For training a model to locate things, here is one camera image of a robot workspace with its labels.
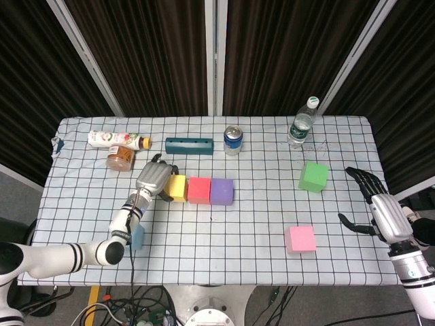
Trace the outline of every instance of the soda can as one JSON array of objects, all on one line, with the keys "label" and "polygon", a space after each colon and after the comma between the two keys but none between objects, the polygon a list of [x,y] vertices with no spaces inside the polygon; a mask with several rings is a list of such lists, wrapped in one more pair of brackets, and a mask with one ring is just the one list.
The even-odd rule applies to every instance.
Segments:
[{"label": "soda can", "polygon": [[239,126],[228,126],[224,132],[224,151],[228,155],[237,155],[242,149],[243,131]]}]

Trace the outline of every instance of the grid pattern tablecloth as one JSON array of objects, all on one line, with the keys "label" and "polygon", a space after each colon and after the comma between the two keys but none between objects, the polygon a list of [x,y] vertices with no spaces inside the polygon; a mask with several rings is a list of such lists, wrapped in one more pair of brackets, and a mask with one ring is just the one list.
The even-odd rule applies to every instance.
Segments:
[{"label": "grid pattern tablecloth", "polygon": [[[135,186],[135,178],[156,153],[188,177],[234,179],[232,206],[166,203],[157,200],[145,213],[143,248],[134,253],[137,284],[397,284],[387,247],[377,238],[344,228],[337,213],[356,223],[371,214],[357,183],[345,174],[354,166],[383,171],[365,117],[319,117],[302,149],[289,150],[293,117],[69,118],[54,139],[54,162],[43,191],[34,245],[104,240],[114,213]],[[243,151],[226,156],[223,131],[238,124]],[[118,173],[105,166],[107,149],[86,142],[90,130],[151,135],[151,151],[137,153],[134,170]],[[168,155],[167,137],[213,138],[213,156]],[[57,140],[63,148],[56,153]],[[307,160],[330,167],[320,194],[299,190]],[[284,229],[312,225],[315,253],[287,254]],[[127,285],[131,263],[126,250],[117,266],[88,266],[74,274],[23,284]]]}]

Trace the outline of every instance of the water bottle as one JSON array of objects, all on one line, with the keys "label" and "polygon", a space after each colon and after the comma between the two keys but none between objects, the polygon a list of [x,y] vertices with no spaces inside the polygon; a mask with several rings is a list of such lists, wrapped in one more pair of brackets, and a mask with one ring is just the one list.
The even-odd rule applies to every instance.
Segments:
[{"label": "water bottle", "polygon": [[311,96],[306,105],[299,109],[293,124],[288,128],[287,141],[292,147],[299,147],[304,143],[308,132],[314,124],[318,105],[319,99]]}]

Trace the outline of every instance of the red cube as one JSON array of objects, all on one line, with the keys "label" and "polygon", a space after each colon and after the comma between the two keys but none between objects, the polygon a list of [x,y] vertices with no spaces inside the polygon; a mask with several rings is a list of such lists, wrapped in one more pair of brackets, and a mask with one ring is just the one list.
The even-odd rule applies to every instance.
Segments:
[{"label": "red cube", "polygon": [[190,178],[188,189],[188,200],[192,204],[210,204],[209,178]]}]

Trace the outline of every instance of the foam block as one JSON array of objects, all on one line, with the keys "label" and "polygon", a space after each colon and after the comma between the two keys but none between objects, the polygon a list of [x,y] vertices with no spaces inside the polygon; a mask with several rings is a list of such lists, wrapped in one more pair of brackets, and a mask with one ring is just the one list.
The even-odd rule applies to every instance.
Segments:
[{"label": "foam block", "polygon": [[299,189],[320,192],[326,186],[328,167],[314,162],[307,162],[300,173]]},{"label": "foam block", "polygon": [[131,233],[131,249],[141,250],[143,245],[143,234],[145,229],[142,225],[138,224]]},{"label": "foam block", "polygon": [[171,175],[164,187],[164,192],[174,198],[174,202],[185,202],[188,197],[188,180],[186,176]]},{"label": "foam block", "polygon": [[288,253],[310,253],[315,251],[312,226],[290,226],[285,230],[285,247]]},{"label": "foam block", "polygon": [[210,185],[208,178],[190,178],[188,200],[192,204],[210,204]]},{"label": "foam block", "polygon": [[234,196],[234,183],[232,179],[212,179],[210,204],[231,205]]}]

